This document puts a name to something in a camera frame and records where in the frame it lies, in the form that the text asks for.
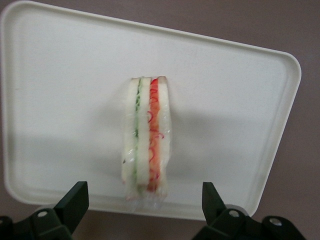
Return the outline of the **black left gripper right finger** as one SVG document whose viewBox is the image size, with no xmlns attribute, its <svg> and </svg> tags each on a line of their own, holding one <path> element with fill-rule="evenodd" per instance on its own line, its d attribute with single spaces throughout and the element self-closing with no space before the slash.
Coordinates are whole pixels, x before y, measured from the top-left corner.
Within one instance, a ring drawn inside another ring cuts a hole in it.
<svg viewBox="0 0 320 240">
<path fill-rule="evenodd" d="M 299 240 L 301 232 L 288 219 L 266 216 L 262 222 L 227 207 L 211 182 L 202 184 L 204 226 L 195 240 Z"/>
</svg>

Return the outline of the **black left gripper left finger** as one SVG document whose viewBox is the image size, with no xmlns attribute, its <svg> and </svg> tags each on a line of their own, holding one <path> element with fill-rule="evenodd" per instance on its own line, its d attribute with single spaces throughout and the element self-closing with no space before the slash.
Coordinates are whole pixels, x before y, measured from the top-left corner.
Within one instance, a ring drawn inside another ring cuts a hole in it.
<svg viewBox="0 0 320 240">
<path fill-rule="evenodd" d="M 89 208 L 88 183 L 77 182 L 53 207 L 43 207 L 27 218 L 13 222 L 0 217 L 2 240 L 71 240 Z"/>
</svg>

